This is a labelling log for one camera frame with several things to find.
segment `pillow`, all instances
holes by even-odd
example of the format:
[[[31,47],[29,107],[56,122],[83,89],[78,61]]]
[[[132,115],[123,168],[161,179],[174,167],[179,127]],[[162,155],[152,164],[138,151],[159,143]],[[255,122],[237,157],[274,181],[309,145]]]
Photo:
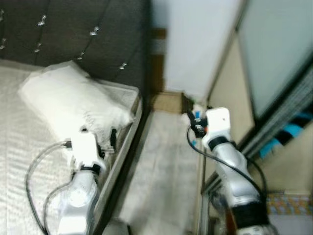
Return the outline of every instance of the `pillow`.
[[[96,134],[101,147],[111,130],[120,130],[134,117],[100,90],[86,74],[70,66],[32,73],[22,84],[19,95],[25,104],[45,120],[58,141],[87,128]]]

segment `gray floor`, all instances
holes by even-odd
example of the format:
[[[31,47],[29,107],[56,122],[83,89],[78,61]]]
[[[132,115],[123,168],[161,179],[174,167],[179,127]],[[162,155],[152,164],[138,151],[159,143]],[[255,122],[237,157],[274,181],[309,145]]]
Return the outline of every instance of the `gray floor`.
[[[193,234],[199,159],[180,115],[153,112],[141,145],[114,216],[133,235]]]

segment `tufted headboard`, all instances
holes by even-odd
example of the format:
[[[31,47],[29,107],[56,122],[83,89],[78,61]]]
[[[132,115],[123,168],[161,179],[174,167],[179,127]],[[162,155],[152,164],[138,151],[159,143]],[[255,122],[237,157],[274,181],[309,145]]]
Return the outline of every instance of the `tufted headboard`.
[[[0,58],[75,60],[93,77],[147,95],[148,0],[0,0]]]

